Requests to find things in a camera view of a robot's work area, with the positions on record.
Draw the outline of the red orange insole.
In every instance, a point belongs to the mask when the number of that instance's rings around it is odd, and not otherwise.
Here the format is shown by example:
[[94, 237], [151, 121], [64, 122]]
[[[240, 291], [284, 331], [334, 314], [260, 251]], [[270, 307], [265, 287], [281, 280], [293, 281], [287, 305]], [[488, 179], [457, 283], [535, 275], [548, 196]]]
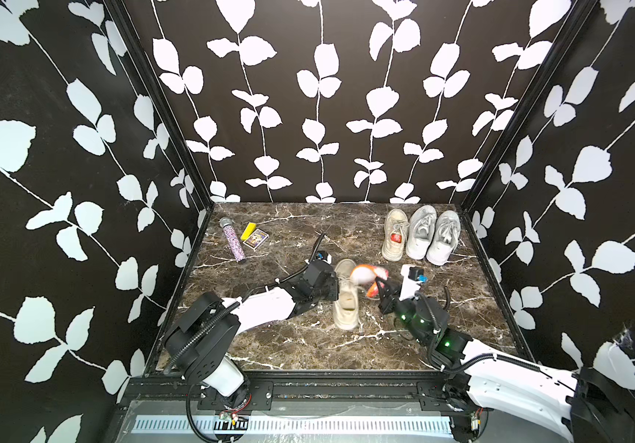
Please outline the red orange insole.
[[389, 271], [383, 267], [372, 265], [358, 265], [351, 274], [350, 279], [353, 284], [362, 286], [366, 289], [366, 297], [369, 299], [379, 299], [379, 283], [377, 279], [387, 280], [389, 278]]

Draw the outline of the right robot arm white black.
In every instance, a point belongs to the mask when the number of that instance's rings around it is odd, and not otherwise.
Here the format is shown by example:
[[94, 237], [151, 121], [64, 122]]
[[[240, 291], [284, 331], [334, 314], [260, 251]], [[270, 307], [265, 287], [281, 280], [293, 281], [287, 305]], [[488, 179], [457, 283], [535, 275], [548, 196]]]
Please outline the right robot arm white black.
[[577, 372], [545, 367], [499, 352], [448, 325], [438, 300], [418, 280], [376, 279], [379, 309], [426, 348], [441, 375], [437, 400], [476, 416], [501, 411], [542, 426], [569, 442], [630, 442], [634, 419], [623, 390], [594, 367]]

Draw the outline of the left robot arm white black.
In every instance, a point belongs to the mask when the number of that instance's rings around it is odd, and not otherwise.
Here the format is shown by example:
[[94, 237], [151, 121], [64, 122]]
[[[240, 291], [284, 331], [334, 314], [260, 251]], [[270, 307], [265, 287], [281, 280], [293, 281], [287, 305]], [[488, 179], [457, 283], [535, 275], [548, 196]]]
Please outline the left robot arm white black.
[[235, 337], [267, 323], [293, 319], [321, 301], [336, 301], [339, 284], [331, 258], [320, 250], [319, 235], [301, 269], [255, 287], [238, 298], [203, 293], [173, 323], [162, 345], [169, 354], [162, 374], [179, 376], [190, 387], [214, 389], [229, 409], [249, 402], [250, 382], [227, 356]]

